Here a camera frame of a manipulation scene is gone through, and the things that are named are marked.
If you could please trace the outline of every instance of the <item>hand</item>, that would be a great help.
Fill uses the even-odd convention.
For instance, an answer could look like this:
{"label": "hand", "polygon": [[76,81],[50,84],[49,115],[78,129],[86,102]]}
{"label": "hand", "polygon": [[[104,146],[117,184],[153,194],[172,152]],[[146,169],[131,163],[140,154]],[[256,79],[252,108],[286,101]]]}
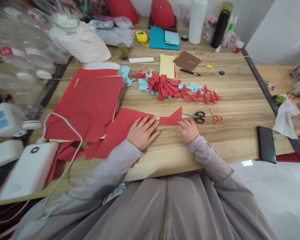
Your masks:
{"label": "hand", "polygon": [[131,142],[140,151],[149,147],[150,144],[160,134],[160,132],[152,134],[153,131],[156,130],[157,126],[159,125],[159,121],[154,123],[156,117],[153,117],[149,120],[149,122],[146,123],[148,118],[149,116],[146,116],[141,121],[141,118],[138,118],[131,126],[127,136],[127,140]]}
{"label": "hand", "polygon": [[199,131],[192,119],[185,119],[177,122],[177,134],[179,140],[188,146],[199,135]]}

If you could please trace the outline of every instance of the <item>tile floor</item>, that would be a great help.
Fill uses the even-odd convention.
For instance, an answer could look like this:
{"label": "tile floor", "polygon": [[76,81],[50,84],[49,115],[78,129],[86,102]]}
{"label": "tile floor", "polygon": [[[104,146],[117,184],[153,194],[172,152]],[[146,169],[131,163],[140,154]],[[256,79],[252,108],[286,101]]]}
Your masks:
{"label": "tile floor", "polygon": [[300,163],[249,160],[231,164],[280,240],[300,240]]}

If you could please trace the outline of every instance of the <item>orange scissors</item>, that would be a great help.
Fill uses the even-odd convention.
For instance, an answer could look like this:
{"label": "orange scissors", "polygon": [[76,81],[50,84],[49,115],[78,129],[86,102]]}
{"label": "orange scissors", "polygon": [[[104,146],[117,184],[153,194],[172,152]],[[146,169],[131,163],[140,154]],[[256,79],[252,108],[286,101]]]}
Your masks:
{"label": "orange scissors", "polygon": [[220,122],[223,121],[223,117],[219,117],[218,115],[216,115],[216,114],[212,111],[211,108],[210,108],[209,110],[210,110],[210,112],[213,114],[213,123],[214,123],[214,124],[218,124],[219,121],[220,121]]}

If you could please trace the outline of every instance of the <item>person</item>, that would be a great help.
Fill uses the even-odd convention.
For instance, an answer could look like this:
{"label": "person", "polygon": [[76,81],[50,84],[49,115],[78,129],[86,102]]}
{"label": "person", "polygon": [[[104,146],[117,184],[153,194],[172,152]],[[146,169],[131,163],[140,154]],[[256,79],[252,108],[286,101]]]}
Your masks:
{"label": "person", "polygon": [[[20,226],[11,239],[278,239],[253,194],[193,120],[179,121],[176,130],[202,170],[131,182],[103,204],[159,135],[154,132],[156,117],[148,119],[136,120],[107,159],[61,195],[58,204]],[[24,219],[40,210],[43,201]]]}

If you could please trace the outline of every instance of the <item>pen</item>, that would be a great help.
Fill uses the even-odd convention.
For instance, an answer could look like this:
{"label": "pen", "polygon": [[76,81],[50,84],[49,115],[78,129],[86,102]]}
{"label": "pen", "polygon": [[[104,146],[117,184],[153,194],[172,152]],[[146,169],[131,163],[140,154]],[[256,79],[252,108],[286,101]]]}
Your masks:
{"label": "pen", "polygon": [[193,75],[197,75],[197,76],[201,76],[199,73],[194,73],[194,72],[191,72],[191,71],[188,71],[188,70],[185,70],[185,69],[180,69],[182,72],[187,72],[187,73],[191,73]]}

